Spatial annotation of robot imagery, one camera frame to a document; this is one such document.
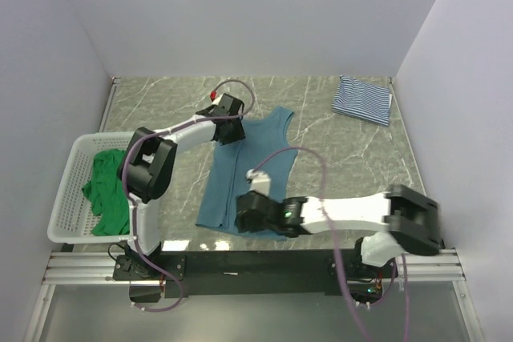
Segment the blue white striped tank top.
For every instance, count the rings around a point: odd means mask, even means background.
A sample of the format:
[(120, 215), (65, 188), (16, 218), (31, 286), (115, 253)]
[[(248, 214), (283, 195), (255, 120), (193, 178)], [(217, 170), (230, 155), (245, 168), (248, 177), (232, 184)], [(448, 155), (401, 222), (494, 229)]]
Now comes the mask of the blue white striped tank top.
[(391, 103), (387, 87), (341, 75), (331, 107), (334, 113), (388, 127)]

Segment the green tank top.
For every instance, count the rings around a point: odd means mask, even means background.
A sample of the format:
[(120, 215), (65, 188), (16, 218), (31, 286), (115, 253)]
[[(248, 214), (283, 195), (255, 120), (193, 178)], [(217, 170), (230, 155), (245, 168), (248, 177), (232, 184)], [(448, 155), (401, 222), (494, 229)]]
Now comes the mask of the green tank top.
[(93, 158), (91, 177), (82, 187), (84, 197), (91, 203), (93, 216), (99, 222), (92, 228), (94, 236), (115, 236), (129, 233), (129, 206), (117, 171), (124, 151), (100, 151)]

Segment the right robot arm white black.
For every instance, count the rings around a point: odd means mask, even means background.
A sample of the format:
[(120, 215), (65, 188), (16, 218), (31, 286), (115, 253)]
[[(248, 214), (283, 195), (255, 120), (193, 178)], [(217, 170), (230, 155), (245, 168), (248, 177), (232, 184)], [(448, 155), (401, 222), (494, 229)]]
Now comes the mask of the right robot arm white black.
[(292, 197), (278, 202), (251, 190), (236, 198), (239, 232), (271, 231), (288, 238), (327, 231), (371, 231), (352, 257), (356, 274), (369, 277), (402, 254), (438, 255), (442, 249), (439, 206), (396, 184), (388, 191), (358, 198)]

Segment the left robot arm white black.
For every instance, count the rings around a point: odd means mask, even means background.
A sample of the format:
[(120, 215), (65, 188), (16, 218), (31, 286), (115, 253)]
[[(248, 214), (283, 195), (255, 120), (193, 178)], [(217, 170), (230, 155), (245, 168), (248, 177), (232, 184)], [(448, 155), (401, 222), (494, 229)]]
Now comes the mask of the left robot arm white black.
[(242, 119), (244, 102), (229, 94), (211, 93), (212, 104), (175, 126), (152, 131), (135, 130), (119, 166), (119, 179), (130, 209), (128, 247), (137, 254), (131, 269), (141, 279), (155, 277), (160, 259), (158, 219), (149, 207), (168, 189), (176, 156), (207, 142), (221, 145), (245, 138)]

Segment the teal blue tank top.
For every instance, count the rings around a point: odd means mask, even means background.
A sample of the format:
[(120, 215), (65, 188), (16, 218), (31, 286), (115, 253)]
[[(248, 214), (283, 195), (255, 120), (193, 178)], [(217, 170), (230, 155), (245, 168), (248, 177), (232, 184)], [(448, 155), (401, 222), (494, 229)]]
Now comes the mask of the teal blue tank top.
[(294, 112), (275, 107), (260, 120), (242, 121), (245, 139), (217, 145), (196, 226), (239, 235), (236, 225), (236, 197), (248, 192), (246, 173), (271, 154), (289, 146), (287, 131)]

